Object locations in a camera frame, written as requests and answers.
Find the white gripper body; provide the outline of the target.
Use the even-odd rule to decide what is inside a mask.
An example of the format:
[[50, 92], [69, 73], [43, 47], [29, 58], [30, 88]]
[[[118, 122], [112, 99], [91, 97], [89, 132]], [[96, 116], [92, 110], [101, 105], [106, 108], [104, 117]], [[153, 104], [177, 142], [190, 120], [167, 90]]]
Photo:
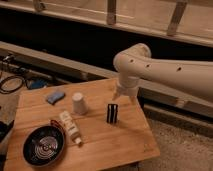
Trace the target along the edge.
[[132, 76], [119, 75], [116, 83], [116, 91], [125, 96], [136, 96], [138, 93], [139, 79]]

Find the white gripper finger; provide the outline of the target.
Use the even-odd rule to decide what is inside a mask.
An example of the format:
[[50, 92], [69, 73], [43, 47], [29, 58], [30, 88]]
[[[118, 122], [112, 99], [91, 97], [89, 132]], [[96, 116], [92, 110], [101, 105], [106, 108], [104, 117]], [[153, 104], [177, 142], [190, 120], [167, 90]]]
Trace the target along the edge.
[[119, 94], [118, 92], [115, 92], [115, 93], [113, 94], [112, 100], [116, 100], [116, 99], [119, 98], [119, 97], [120, 97], [120, 94]]
[[137, 96], [130, 96], [130, 101], [131, 101], [132, 104], [136, 104]]

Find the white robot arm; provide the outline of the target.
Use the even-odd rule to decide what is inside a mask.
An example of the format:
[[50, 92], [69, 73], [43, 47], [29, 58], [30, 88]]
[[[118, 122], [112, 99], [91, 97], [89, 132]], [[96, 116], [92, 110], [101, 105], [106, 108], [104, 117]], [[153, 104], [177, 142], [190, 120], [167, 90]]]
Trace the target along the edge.
[[213, 102], [213, 62], [153, 59], [150, 48], [138, 43], [119, 52], [113, 65], [118, 72], [114, 99], [136, 96], [142, 78]]

